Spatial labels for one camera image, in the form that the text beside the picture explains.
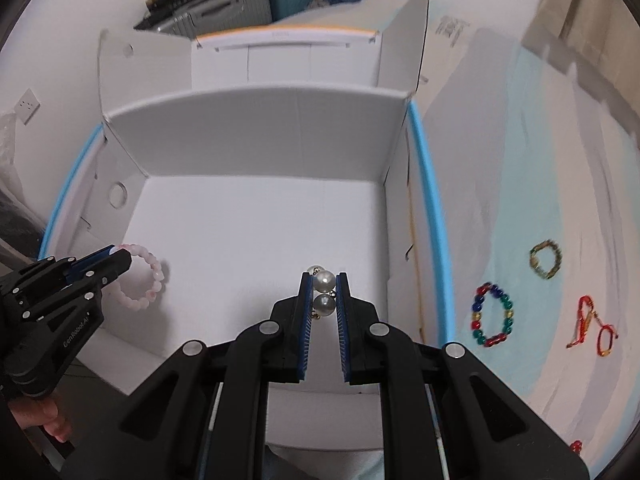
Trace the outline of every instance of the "bracelet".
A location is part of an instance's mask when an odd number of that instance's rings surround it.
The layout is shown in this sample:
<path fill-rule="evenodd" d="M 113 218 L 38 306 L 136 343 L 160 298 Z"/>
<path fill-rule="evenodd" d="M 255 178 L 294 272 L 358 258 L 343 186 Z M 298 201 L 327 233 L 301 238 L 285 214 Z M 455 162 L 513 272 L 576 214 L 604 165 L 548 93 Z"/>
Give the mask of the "bracelet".
<path fill-rule="evenodd" d="M 485 337 L 481 329 L 480 320 L 482 319 L 482 304 L 484 303 L 484 295 L 491 292 L 491 295 L 500 300 L 504 307 L 504 325 L 502 332 L 493 337 Z M 474 338 L 479 345 L 484 345 L 490 348 L 498 343 L 507 340 L 507 336 L 513 331 L 513 301 L 509 298 L 498 285 L 491 282 L 486 282 L 479 286 L 476 290 L 476 297 L 474 298 L 474 304 L 471 306 L 471 330 Z"/>
<path fill-rule="evenodd" d="M 588 307 L 588 312 L 585 315 L 582 311 L 583 306 Z M 600 357 L 606 357 L 611 354 L 611 349 L 613 347 L 613 340 L 618 339 L 618 332 L 616 332 L 615 327 L 612 324 L 605 324 L 602 322 L 598 313 L 595 310 L 593 300 L 591 296 L 583 296 L 578 301 L 578 319 L 576 321 L 575 332 L 576 337 L 573 341 L 571 341 L 566 347 L 572 348 L 576 345 L 584 343 L 584 339 L 587 335 L 587 330 L 589 329 L 589 325 L 591 324 L 591 320 L 595 319 L 596 322 L 600 325 L 600 332 L 598 332 L 598 343 L 596 345 L 596 352 Z M 606 350 L 602 349 L 602 334 L 604 332 L 609 332 L 609 347 Z"/>
<path fill-rule="evenodd" d="M 546 249 L 547 247 L 551 248 L 551 250 L 554 252 L 554 256 L 556 257 L 554 266 L 551 267 L 551 270 L 549 272 L 545 272 L 540 267 L 540 260 L 536 256 L 539 251 L 541 251 L 542 249 Z M 533 271 L 538 276 L 540 276 L 540 278 L 542 278 L 543 280 L 550 280 L 552 277 L 554 277 L 556 275 L 556 272 L 560 270 L 561 263 L 562 263 L 562 251 L 560 250 L 560 247 L 558 246 L 558 244 L 553 240 L 545 240 L 544 242 L 536 245 L 532 250 L 529 251 L 529 265 L 533 269 Z"/>
<path fill-rule="evenodd" d="M 134 300 L 127 296 L 120 286 L 120 282 L 115 280 L 110 284 L 110 292 L 113 294 L 113 297 L 120 303 L 122 306 L 126 306 L 131 310 L 140 310 L 142 308 L 147 308 L 149 303 L 153 303 L 156 300 L 158 292 L 162 289 L 162 280 L 164 280 L 164 274 L 162 273 L 162 265 L 160 261 L 153 256 L 147 249 L 143 246 L 136 244 L 122 244 L 117 247 L 114 247 L 110 254 L 113 254 L 120 249 L 126 249 L 131 253 L 131 256 L 140 256 L 143 260 L 145 260 L 151 270 L 153 272 L 154 282 L 151 285 L 151 288 L 146 291 L 145 295 L 139 300 Z"/>

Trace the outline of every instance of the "human hand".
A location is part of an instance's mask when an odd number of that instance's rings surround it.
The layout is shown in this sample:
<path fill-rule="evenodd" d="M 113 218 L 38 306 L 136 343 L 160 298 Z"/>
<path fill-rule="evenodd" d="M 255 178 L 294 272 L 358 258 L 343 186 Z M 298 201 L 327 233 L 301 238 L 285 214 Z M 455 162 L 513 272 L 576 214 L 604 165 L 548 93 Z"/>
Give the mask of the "human hand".
<path fill-rule="evenodd" d="M 18 425 L 26 430 L 34 426 L 43 426 L 45 431 L 59 442 L 66 442 L 71 436 L 71 423 L 60 412 L 56 397 L 43 400 L 19 397 L 9 401 L 11 410 Z"/>

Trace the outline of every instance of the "blue edge trim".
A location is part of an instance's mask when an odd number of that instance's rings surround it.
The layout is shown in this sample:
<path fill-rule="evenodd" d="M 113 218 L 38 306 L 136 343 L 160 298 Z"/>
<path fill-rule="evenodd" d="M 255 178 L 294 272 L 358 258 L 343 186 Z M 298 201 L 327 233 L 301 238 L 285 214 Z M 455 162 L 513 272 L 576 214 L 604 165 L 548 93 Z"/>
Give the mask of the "blue edge trim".
<path fill-rule="evenodd" d="M 438 192 L 438 183 L 436 180 L 433 161 L 427 137 L 424 134 L 420 114 L 414 101 L 409 103 L 409 118 L 411 120 L 412 131 L 414 133 L 414 141 L 418 151 L 420 160 L 420 177 L 422 179 L 422 192 L 424 193 L 424 204 L 426 208 L 427 218 L 429 219 L 429 232 L 431 238 L 431 253 L 433 257 L 434 282 L 436 286 L 436 309 L 438 313 L 438 344 L 443 346 L 447 342 L 453 341 L 456 335 L 456 313 L 454 309 L 453 295 L 453 278 L 451 272 L 451 259 L 449 256 L 449 243 L 447 241 L 447 228 L 442 212 L 442 204 L 440 203 L 440 193 Z M 78 158 L 76 158 L 71 171 L 66 176 L 65 183 L 60 190 L 56 205 L 53 208 L 47 229 L 40 245 L 39 259 L 46 258 L 49 239 L 53 231 L 53 227 L 58 220 L 60 210 L 66 199 L 69 187 L 76 177 L 76 173 L 89 148 L 94 140 L 102 132 L 102 124 L 95 127 L 94 132 L 85 142 Z"/>
<path fill-rule="evenodd" d="M 49 223 L 47 224 L 47 228 L 44 231 L 44 237 L 42 238 L 42 243 L 40 244 L 40 254 L 38 255 L 38 259 L 41 260 L 43 258 L 47 258 L 49 255 L 47 254 L 47 247 L 49 245 L 49 239 L 51 238 L 51 233 L 53 232 L 53 227 L 56 225 L 58 221 L 58 216 L 60 215 L 60 210 L 62 209 L 62 205 L 65 202 L 66 194 L 69 192 L 69 187 L 71 183 L 76 177 L 76 173 L 78 173 L 78 168 L 82 164 L 82 161 L 86 157 L 86 153 L 89 151 L 89 148 L 94 143 L 94 140 L 98 135 L 102 133 L 102 124 L 98 124 L 94 132 L 89 136 L 89 138 L 84 143 L 82 150 L 80 151 L 80 155 L 76 158 L 73 166 L 71 167 L 71 171 L 66 176 L 65 183 L 62 185 L 62 189 L 60 190 L 60 194 L 58 195 L 58 199 L 56 200 L 56 205 L 53 207 L 53 211 L 51 212 L 51 216 L 49 218 Z"/>
<path fill-rule="evenodd" d="M 444 221 L 438 181 L 431 160 L 429 143 L 422 127 L 420 113 L 414 101 L 409 103 L 409 118 L 414 132 L 415 147 L 420 160 L 420 177 L 431 238 L 434 282 L 436 286 L 436 310 L 438 313 L 438 344 L 444 346 L 456 336 L 456 311 L 454 309 L 453 276 L 447 227 Z"/>

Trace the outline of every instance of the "pearl earring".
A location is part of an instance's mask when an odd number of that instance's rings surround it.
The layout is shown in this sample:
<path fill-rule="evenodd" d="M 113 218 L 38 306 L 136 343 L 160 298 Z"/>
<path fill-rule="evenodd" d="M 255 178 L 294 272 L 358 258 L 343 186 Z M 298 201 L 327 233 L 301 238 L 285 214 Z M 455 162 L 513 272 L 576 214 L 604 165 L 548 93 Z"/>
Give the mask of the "pearl earring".
<path fill-rule="evenodd" d="M 311 266 L 307 272 L 313 276 L 317 293 L 313 302 L 314 319 L 330 316 L 335 310 L 335 275 L 321 266 Z"/>

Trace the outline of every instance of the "pink bracelet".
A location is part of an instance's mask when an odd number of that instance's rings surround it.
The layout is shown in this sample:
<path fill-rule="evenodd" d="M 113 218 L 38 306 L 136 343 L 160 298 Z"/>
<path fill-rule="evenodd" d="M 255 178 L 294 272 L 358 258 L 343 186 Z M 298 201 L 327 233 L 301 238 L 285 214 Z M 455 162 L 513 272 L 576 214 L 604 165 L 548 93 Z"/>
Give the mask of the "pink bracelet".
<path fill-rule="evenodd" d="M 127 296 L 120 286 L 120 282 L 115 280 L 110 285 L 110 292 L 113 294 L 113 297 L 122 305 L 130 308 L 131 310 L 140 310 L 142 308 L 147 308 L 149 303 L 153 303 L 156 300 L 156 296 L 158 292 L 162 289 L 162 280 L 164 280 L 164 274 L 162 273 L 162 265 L 160 261 L 153 256 L 147 249 L 143 246 L 136 244 L 122 244 L 117 247 L 114 247 L 110 253 L 113 254 L 120 249 L 126 249 L 131 253 L 131 256 L 140 256 L 143 260 L 145 260 L 151 270 L 153 271 L 154 284 L 151 285 L 151 288 L 146 291 L 145 295 L 139 300 L 134 300 Z"/>

